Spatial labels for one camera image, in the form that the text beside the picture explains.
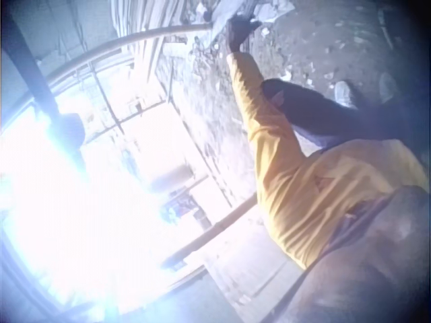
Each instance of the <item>hand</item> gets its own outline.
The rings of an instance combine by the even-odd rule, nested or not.
[[[251,22],[251,17],[241,15],[234,15],[230,18],[226,26],[228,53],[239,52],[241,44],[247,39],[248,35],[254,32],[261,24],[261,22]]]

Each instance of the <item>dark blurry object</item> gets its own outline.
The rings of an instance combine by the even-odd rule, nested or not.
[[[20,29],[7,12],[7,5],[2,2],[1,10],[1,48],[8,54],[16,69],[26,82],[38,107],[51,119],[48,130],[54,139],[71,157],[80,155],[86,133],[78,114],[60,114],[54,95],[34,60]]]
[[[212,18],[213,13],[210,10],[207,10],[203,13],[203,20],[205,22],[211,22],[211,18]]]
[[[84,143],[86,134],[82,120],[76,113],[59,114],[48,129],[51,139],[65,151],[77,151]]]

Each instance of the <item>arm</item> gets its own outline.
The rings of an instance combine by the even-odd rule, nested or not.
[[[234,26],[228,26],[229,32],[235,32]],[[239,46],[228,46],[236,102],[255,151],[258,202],[269,217],[270,230],[278,236],[276,231],[285,228],[276,223],[286,208],[291,179],[305,156],[284,114],[263,96],[263,77],[252,56],[239,52]]]

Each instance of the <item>rubble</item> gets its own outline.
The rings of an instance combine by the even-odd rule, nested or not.
[[[330,73],[324,74],[323,77],[325,79],[332,80],[334,78],[334,72],[330,72]]]
[[[257,5],[255,17],[261,22],[273,23],[292,10],[295,10],[295,6],[289,0],[273,0],[272,3]]]
[[[285,75],[280,77],[285,82],[290,82],[292,80],[292,73],[290,73],[288,70],[285,70]]]
[[[360,38],[360,37],[354,37],[354,41],[356,44],[364,44],[365,43],[365,39]]]
[[[269,29],[265,27],[262,29],[261,33],[262,33],[262,37],[266,37],[269,35]]]

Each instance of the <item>floor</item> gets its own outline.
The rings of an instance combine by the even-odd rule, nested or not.
[[[348,80],[362,94],[362,108],[378,106],[378,80],[384,71],[404,94],[426,92],[429,74],[423,71],[429,71],[429,61],[413,37],[415,26],[398,8],[376,4],[380,2],[292,1],[294,11],[255,32],[251,52],[263,76],[291,75],[291,82],[328,98],[333,98],[336,81]],[[379,8],[385,9],[393,49],[380,27]],[[171,64],[176,107],[227,199],[232,204],[243,201],[255,191],[254,165],[232,92],[224,31],[210,48],[197,46],[186,59],[162,57],[157,73],[165,85]],[[318,149],[299,140],[305,154]]]

